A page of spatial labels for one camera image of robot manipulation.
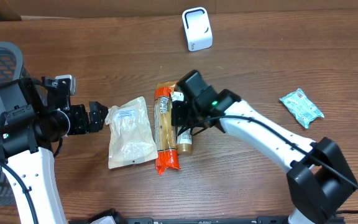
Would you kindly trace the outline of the white Pantene tube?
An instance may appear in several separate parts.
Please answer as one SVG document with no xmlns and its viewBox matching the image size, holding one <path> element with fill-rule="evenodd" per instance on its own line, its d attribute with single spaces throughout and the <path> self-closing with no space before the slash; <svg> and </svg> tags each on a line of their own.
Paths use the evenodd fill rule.
<svg viewBox="0 0 358 224">
<path fill-rule="evenodd" d="M 192 154 L 192 136 L 190 129 L 181 132 L 183 124 L 187 119 L 188 105 L 182 92 L 174 91 L 172 98 L 172 125 L 177 130 L 177 151 L 178 154 Z"/>
</svg>

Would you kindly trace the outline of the beige plastic pouch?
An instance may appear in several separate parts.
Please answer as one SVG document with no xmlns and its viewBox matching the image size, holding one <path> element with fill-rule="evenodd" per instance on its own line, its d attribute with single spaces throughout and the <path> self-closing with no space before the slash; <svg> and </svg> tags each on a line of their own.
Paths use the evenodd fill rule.
<svg viewBox="0 0 358 224">
<path fill-rule="evenodd" d="M 158 158 L 143 96 L 122 106 L 112 106 L 108 109 L 105 124 L 111 131 L 109 169 L 141 164 Z"/>
</svg>

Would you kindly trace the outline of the orange spaghetti packet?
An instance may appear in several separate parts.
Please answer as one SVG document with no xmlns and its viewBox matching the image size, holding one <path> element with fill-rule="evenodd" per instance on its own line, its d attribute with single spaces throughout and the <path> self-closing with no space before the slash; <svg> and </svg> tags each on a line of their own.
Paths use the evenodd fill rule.
<svg viewBox="0 0 358 224">
<path fill-rule="evenodd" d="M 158 83 L 154 93 L 154 136 L 158 158 L 155 167 L 159 175 L 167 169 L 180 170 L 177 135 L 172 126 L 172 99 L 176 82 Z"/>
</svg>

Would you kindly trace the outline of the teal wet wipes packet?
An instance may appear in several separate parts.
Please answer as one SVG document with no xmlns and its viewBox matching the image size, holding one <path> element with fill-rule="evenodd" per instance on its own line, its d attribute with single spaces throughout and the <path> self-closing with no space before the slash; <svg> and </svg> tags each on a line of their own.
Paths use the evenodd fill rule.
<svg viewBox="0 0 358 224">
<path fill-rule="evenodd" d="M 308 129 L 315 119 L 324 118 L 324 114 L 301 88 L 280 98 L 280 101 L 305 129 Z"/>
</svg>

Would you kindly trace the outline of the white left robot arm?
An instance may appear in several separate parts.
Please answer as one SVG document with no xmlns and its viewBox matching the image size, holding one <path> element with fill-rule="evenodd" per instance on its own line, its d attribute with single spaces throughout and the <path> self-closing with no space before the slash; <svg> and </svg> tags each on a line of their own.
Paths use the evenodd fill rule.
<svg viewBox="0 0 358 224">
<path fill-rule="evenodd" d="M 63 137 L 97 133 L 108 108 L 97 101 L 72 105 L 75 79 L 22 78 L 0 84 L 0 166 L 21 223 L 66 223 L 55 180 L 55 157 Z"/>
</svg>

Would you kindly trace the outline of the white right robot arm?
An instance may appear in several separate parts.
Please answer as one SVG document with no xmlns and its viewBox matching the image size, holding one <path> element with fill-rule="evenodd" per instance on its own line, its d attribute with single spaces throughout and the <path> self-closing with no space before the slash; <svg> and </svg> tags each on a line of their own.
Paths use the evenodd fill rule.
<svg viewBox="0 0 358 224">
<path fill-rule="evenodd" d="M 229 90 L 174 91 L 176 126 L 216 126 L 248 142 L 286 174 L 295 211 L 289 223 L 327 223 L 356 191 L 357 181 L 340 147 L 329 138 L 316 142 L 279 126 Z"/>
</svg>

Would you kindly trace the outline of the white barcode scanner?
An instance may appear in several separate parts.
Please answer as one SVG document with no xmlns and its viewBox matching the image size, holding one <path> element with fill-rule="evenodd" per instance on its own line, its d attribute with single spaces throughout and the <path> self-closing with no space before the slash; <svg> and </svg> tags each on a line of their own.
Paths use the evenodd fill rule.
<svg viewBox="0 0 358 224">
<path fill-rule="evenodd" d="M 205 8 L 187 9 L 182 13 L 181 18 L 190 52 L 208 49 L 212 46 L 213 34 Z"/>
</svg>

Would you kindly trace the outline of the brown cardboard backdrop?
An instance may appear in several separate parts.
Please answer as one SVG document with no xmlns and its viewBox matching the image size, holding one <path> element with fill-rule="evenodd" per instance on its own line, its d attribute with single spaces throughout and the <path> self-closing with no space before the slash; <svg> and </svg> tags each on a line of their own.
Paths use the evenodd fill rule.
<svg viewBox="0 0 358 224">
<path fill-rule="evenodd" d="M 358 0 L 0 0 L 0 18 L 166 16 L 198 6 L 210 14 L 309 11 L 358 9 Z"/>
</svg>

